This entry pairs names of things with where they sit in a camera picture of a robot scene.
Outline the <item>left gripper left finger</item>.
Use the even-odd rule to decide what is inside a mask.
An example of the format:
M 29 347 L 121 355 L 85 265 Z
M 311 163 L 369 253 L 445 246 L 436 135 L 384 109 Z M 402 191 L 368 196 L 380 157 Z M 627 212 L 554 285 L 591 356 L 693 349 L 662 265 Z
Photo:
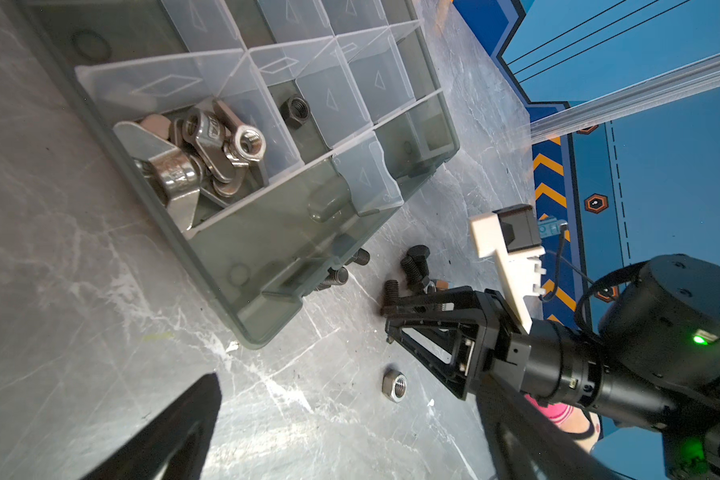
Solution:
M 221 406 L 218 376 L 201 376 L 86 479 L 198 479 Z

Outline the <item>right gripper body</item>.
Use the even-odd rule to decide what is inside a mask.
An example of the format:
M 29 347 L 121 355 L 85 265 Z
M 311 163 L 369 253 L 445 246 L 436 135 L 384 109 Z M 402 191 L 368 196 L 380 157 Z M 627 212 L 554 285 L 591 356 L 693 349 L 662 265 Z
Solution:
M 478 332 L 468 361 L 465 392 L 477 394 L 487 374 L 520 391 L 531 353 L 529 337 L 498 291 L 473 291 L 472 294 L 478 310 Z

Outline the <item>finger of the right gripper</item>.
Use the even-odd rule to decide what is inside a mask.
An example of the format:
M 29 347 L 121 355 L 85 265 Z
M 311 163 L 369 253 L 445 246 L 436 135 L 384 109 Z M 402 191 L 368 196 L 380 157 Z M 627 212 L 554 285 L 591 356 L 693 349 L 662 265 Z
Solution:
M 475 322 L 389 317 L 385 331 L 451 394 L 467 398 L 477 363 Z
M 447 304 L 452 305 L 453 311 L 466 309 L 483 310 L 487 305 L 489 296 L 484 291 L 477 291 L 471 287 L 457 287 L 432 294 L 413 294 L 406 297 L 395 297 L 383 301 L 380 313 L 383 317 L 407 313 L 436 312 L 438 307 L 443 310 Z

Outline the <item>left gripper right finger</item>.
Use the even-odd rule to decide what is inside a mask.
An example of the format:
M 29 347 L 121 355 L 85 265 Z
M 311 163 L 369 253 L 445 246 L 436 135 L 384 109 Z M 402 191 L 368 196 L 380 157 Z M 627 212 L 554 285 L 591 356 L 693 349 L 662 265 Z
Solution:
M 482 376 L 476 403 L 498 479 L 615 479 L 518 391 Z

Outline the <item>lone black hex nut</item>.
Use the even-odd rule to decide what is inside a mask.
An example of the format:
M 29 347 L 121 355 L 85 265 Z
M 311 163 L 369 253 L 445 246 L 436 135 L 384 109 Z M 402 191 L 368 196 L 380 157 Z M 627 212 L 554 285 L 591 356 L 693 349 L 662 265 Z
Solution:
M 298 94 L 290 96 L 279 107 L 280 114 L 285 124 L 298 130 L 303 127 L 311 116 L 311 109 L 308 102 Z

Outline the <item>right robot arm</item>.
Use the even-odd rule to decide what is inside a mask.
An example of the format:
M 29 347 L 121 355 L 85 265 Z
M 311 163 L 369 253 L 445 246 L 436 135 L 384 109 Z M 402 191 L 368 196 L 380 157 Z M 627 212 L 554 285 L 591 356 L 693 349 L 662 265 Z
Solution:
M 495 290 L 403 297 L 381 313 L 402 346 L 452 394 L 474 394 L 501 479 L 609 479 L 612 472 L 553 426 L 563 403 L 658 432 L 671 479 L 720 479 L 720 267 L 684 254 L 623 267 L 590 287 L 620 294 L 592 327 L 522 326 Z

